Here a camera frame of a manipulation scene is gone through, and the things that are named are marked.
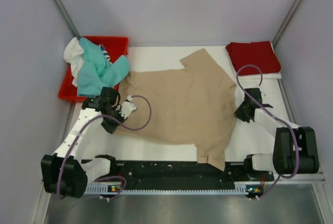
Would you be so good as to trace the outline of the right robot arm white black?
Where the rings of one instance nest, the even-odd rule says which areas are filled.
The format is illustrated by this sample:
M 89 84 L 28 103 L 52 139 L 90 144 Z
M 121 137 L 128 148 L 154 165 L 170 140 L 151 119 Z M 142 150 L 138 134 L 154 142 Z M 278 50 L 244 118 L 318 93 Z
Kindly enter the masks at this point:
M 315 174 L 319 170 L 319 159 L 315 131 L 301 127 L 279 117 L 273 106 L 262 103 L 258 88 L 245 89 L 243 102 L 234 116 L 247 123 L 256 123 L 274 138 L 271 153 L 249 154 L 243 175 L 249 180 L 257 179 L 262 171 L 276 172 L 287 178 L 296 174 Z

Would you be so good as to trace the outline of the teal t-shirt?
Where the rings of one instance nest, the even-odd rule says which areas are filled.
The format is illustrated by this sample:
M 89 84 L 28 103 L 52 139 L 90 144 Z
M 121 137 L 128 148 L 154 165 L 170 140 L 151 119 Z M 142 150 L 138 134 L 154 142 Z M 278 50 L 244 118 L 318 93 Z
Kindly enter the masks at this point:
M 84 62 L 78 73 L 78 96 L 98 96 L 103 87 L 113 88 L 128 75 L 130 63 L 125 55 L 114 64 L 105 65 L 98 45 L 85 37 L 80 38 L 79 43 L 84 49 Z

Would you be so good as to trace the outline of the beige t-shirt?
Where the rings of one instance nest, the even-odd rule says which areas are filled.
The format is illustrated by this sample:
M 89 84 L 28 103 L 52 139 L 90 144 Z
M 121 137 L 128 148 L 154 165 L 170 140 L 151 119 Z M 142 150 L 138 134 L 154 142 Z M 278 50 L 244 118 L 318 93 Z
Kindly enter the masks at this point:
M 193 144 L 197 161 L 225 168 L 225 149 L 236 125 L 236 84 L 205 49 L 181 60 L 182 69 L 134 72 L 120 83 L 137 110 L 117 133 L 147 141 Z

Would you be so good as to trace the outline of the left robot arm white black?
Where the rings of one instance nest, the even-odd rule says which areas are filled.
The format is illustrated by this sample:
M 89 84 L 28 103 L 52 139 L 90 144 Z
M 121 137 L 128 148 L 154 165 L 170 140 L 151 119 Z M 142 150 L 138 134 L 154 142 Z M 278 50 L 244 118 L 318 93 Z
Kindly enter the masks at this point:
M 81 198 L 86 187 L 100 177 L 114 180 L 118 168 L 112 165 L 109 155 L 94 155 L 93 159 L 83 163 L 83 154 L 95 139 L 94 133 L 102 127 L 113 134 L 120 123 L 124 122 L 118 106 L 119 93 L 110 87 L 104 87 L 97 97 L 87 98 L 79 112 L 79 117 L 62 144 L 52 155 L 41 160 L 44 190 L 64 197 Z

